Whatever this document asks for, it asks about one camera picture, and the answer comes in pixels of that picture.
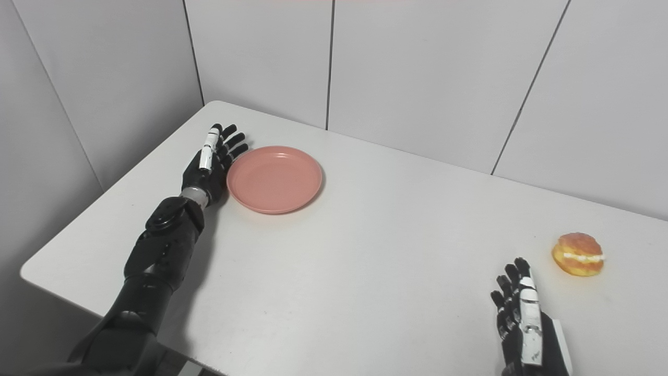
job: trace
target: robot finger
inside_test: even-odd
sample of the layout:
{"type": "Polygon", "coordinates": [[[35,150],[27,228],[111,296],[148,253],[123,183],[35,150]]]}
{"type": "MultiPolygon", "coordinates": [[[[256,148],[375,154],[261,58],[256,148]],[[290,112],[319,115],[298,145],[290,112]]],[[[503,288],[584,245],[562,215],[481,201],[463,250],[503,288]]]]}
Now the robot finger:
{"type": "Polygon", "coordinates": [[[220,163],[222,164],[222,168],[225,171],[228,171],[230,169],[230,166],[232,166],[232,162],[234,162],[236,158],[238,158],[240,155],[242,155],[247,151],[248,151],[248,144],[241,144],[236,148],[234,148],[233,150],[231,150],[227,155],[225,155],[221,159],[220,163]]]}

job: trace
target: white table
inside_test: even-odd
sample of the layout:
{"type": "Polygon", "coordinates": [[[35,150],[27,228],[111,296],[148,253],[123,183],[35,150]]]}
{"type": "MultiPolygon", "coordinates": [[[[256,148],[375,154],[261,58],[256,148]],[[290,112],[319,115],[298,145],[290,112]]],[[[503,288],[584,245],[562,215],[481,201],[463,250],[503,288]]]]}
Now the white table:
{"type": "Polygon", "coordinates": [[[664,375],[668,223],[211,102],[23,267],[36,286],[104,314],[155,206],[180,191],[208,128],[313,155],[308,207],[262,215],[234,199],[206,229],[159,339],[230,376],[496,375],[489,293],[524,256],[562,320],[577,375],[664,375]],[[565,274],[557,238],[595,236],[594,278],[565,274]]]}

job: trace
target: bun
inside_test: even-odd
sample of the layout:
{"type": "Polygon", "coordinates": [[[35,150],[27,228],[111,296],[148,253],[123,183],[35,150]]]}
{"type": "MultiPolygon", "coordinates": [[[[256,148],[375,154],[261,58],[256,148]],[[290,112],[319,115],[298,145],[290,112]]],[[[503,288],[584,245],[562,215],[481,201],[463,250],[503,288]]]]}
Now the bun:
{"type": "Polygon", "coordinates": [[[582,277],[601,273],[605,259],[596,239],[581,232],[559,237],[552,249],[552,258],[566,273],[582,277]]]}

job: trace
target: robotic hand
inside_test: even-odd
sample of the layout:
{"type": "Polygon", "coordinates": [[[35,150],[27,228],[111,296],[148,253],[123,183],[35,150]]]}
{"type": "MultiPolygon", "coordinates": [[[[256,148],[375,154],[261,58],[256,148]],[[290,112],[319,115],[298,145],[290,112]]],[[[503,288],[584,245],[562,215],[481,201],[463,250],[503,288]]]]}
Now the robotic hand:
{"type": "Polygon", "coordinates": [[[506,367],[502,376],[571,376],[572,365],[559,320],[540,310],[531,269],[523,258],[506,265],[492,292],[506,367]]]}
{"type": "Polygon", "coordinates": [[[146,222],[125,265],[124,285],[109,312],[74,348],[68,363],[30,376],[153,375],[163,350],[156,336],[172,294],[185,277],[204,229],[204,208],[222,197],[232,162],[248,145],[236,126],[215,124],[183,173],[181,195],[168,197],[146,222]]]}

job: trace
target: wall seam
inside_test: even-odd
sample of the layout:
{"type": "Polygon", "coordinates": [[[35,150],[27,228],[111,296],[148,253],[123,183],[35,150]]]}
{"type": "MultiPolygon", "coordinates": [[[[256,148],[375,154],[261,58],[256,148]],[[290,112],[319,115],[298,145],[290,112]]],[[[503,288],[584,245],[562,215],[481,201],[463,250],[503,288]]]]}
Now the wall seam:
{"type": "Polygon", "coordinates": [[[569,5],[570,5],[570,0],[568,0],[568,2],[566,3],[564,11],[561,13],[561,17],[559,17],[559,21],[556,23],[556,27],[554,28],[554,32],[552,33],[552,37],[550,38],[549,43],[547,43],[547,48],[545,49],[545,52],[543,53],[543,56],[540,59],[540,63],[538,64],[538,68],[536,69],[536,73],[534,74],[533,79],[531,79],[529,88],[527,89],[526,94],[524,95],[524,99],[522,100],[520,109],[517,111],[515,120],[512,122],[512,126],[510,127],[510,131],[508,132],[508,136],[506,137],[506,140],[504,141],[503,146],[501,147],[501,151],[498,157],[496,158],[496,162],[494,163],[494,167],[492,167],[492,172],[490,173],[490,175],[494,175],[494,173],[496,172],[496,167],[498,167],[498,164],[501,161],[501,156],[503,155],[504,151],[506,151],[506,146],[508,146],[508,141],[510,140],[510,136],[512,136],[512,133],[515,130],[515,126],[517,125],[518,120],[520,120],[520,116],[522,115],[522,111],[524,110],[524,105],[526,104],[526,100],[529,98],[529,94],[531,94],[531,89],[533,89],[534,84],[536,83],[538,73],[540,73],[540,69],[542,68],[543,63],[545,62],[545,58],[547,57],[547,54],[550,51],[550,48],[552,47],[552,43],[554,42],[556,33],[559,31],[559,27],[561,26],[561,22],[564,20],[564,16],[566,15],[566,11],[568,10],[569,5]]]}
{"type": "Polygon", "coordinates": [[[37,56],[37,59],[39,60],[39,65],[41,65],[42,70],[44,70],[44,74],[46,74],[47,79],[49,80],[49,85],[51,85],[51,89],[53,89],[53,93],[55,94],[55,97],[58,99],[58,104],[60,104],[60,108],[63,109],[63,113],[65,114],[65,117],[67,118],[67,122],[69,123],[69,126],[72,128],[72,133],[74,133],[74,137],[76,137],[77,142],[79,143],[79,147],[81,147],[81,151],[83,151],[83,155],[86,158],[86,162],[88,162],[88,166],[90,167],[91,172],[93,173],[93,176],[95,177],[95,180],[98,182],[98,185],[100,186],[100,191],[104,193],[105,189],[102,187],[102,182],[100,181],[100,178],[98,177],[97,172],[93,168],[93,164],[90,161],[90,158],[88,157],[88,153],[86,152],[86,148],[84,147],[84,144],[81,142],[81,139],[79,138],[79,134],[77,134],[77,130],[74,128],[74,125],[72,124],[72,120],[69,118],[69,114],[67,113],[67,110],[65,109],[65,105],[63,104],[63,101],[60,99],[60,95],[58,94],[58,90],[56,90],[55,85],[53,84],[53,80],[51,79],[51,76],[49,75],[49,72],[46,70],[46,67],[44,66],[44,62],[41,59],[41,56],[39,55],[39,52],[37,51],[37,48],[35,47],[35,43],[33,42],[33,38],[30,36],[30,33],[28,32],[28,28],[25,26],[25,22],[23,22],[23,18],[21,17],[21,13],[19,12],[19,9],[16,8],[16,4],[14,4],[14,0],[11,0],[11,4],[14,7],[14,11],[16,11],[17,16],[19,17],[19,20],[21,22],[21,26],[23,26],[23,30],[25,31],[25,34],[28,36],[28,40],[30,41],[30,45],[33,48],[33,51],[35,52],[35,55],[37,56]]]}

